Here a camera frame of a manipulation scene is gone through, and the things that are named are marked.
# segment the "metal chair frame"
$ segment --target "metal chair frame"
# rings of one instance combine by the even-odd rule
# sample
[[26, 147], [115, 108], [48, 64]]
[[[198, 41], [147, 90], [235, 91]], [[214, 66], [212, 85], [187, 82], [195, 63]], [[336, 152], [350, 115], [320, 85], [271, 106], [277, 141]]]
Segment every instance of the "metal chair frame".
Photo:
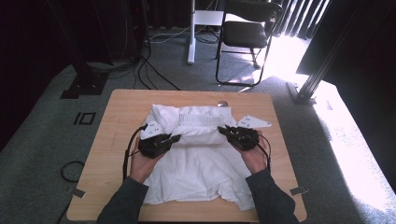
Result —
[[[252, 15], [250, 9], [257, 7], [260, 5], [260, 7], [268, 7], [273, 9], [273, 13], [275, 12], [276, 18], [263, 18], [263, 15]], [[266, 33], [266, 41], [267, 45], [265, 46], [266, 51], [264, 55], [264, 62], [262, 66], [259, 66], [256, 62], [256, 59], [260, 52], [262, 51], [263, 48], [260, 48], [258, 53], [254, 53], [254, 48], [250, 48], [250, 53], [248, 52], [239, 52], [239, 51], [229, 51], [229, 50], [222, 50], [221, 46], [223, 44], [223, 25], [224, 22], [226, 22], [226, 16], [227, 14], [234, 14], [235, 16], [238, 16], [247, 22], [265, 22], [265, 33]], [[266, 2], [251, 2], [247, 0], [234, 0], [234, 1], [229, 1], [227, 2], [226, 8], [224, 10], [222, 22], [221, 22], [221, 29], [220, 29], [220, 35], [219, 35], [219, 43], [218, 43], [218, 49], [216, 53], [216, 59], [217, 59], [217, 64], [216, 64], [216, 81], [220, 84], [223, 85], [232, 85], [232, 86], [244, 86], [244, 87], [254, 87], [260, 84], [262, 81], [262, 74], [265, 66], [265, 62], [268, 56], [269, 49], [271, 47], [271, 42], [272, 42], [272, 36], [273, 36], [273, 31], [275, 30], [278, 22], [281, 20], [282, 17], [282, 7], [279, 4], [276, 3], [266, 3]], [[243, 48], [244, 46], [229, 46], [229, 47], [238, 47], [238, 48]], [[255, 83], [244, 83], [244, 82], [229, 82], [229, 81], [222, 81], [219, 78], [219, 61], [220, 61], [220, 53], [239, 53], [239, 54], [251, 54], [252, 55], [252, 61], [253, 65], [255, 68], [261, 68], [261, 73], [259, 80]]]

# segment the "sleeve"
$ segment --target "sleeve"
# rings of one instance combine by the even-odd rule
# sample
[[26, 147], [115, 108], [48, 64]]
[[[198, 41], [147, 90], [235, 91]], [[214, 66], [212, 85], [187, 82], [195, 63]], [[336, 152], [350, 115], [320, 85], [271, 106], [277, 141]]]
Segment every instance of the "sleeve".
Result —
[[149, 187], [128, 177], [102, 210], [96, 223], [137, 223]]
[[283, 192], [264, 169], [247, 178], [260, 223], [299, 223], [294, 215], [295, 202]]

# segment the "chair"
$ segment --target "chair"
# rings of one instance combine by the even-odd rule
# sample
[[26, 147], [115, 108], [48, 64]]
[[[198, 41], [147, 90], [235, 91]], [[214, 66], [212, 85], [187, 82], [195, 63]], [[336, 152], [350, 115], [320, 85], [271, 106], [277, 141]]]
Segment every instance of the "chair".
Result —
[[[242, 20], [229, 20], [230, 15], [235, 15]], [[272, 33], [282, 16], [282, 7], [276, 3], [249, 1], [249, 0], [229, 0], [226, 1], [224, 14], [221, 23], [218, 50], [216, 53], [216, 81], [224, 85], [254, 87], [262, 81], [262, 72], [265, 61], [271, 46]], [[228, 47], [248, 48], [250, 52], [238, 52], [222, 50], [222, 44]], [[266, 48], [264, 62], [259, 66], [256, 62], [258, 54]], [[262, 68], [260, 78], [256, 83], [221, 81], [219, 78], [220, 54], [242, 53], [251, 54], [255, 68]]]

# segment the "white cloth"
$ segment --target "white cloth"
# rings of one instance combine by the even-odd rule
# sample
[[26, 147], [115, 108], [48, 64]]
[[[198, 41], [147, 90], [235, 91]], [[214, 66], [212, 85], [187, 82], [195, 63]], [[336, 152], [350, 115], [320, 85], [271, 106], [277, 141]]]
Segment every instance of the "white cloth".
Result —
[[230, 107], [154, 105], [146, 122], [152, 120], [166, 133], [182, 135], [146, 180], [145, 203], [210, 201], [220, 196], [240, 210], [254, 208], [245, 180], [250, 172], [218, 131], [224, 124], [235, 126]]

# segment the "person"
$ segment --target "person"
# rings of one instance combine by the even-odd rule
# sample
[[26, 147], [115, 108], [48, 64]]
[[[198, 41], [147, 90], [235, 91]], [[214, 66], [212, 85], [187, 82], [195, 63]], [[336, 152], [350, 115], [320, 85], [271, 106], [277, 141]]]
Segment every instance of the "person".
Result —
[[[262, 138], [259, 144], [266, 149]], [[239, 151], [251, 172], [251, 176], [247, 177], [246, 181], [252, 193], [260, 223], [299, 223], [294, 215], [294, 200], [276, 185], [268, 171], [266, 157], [260, 148], [254, 147], [249, 151], [235, 149]], [[104, 207], [97, 218], [97, 223], [137, 223], [140, 207], [149, 189], [143, 183], [163, 155], [155, 159], [145, 157], [141, 153], [133, 155], [130, 175]]]

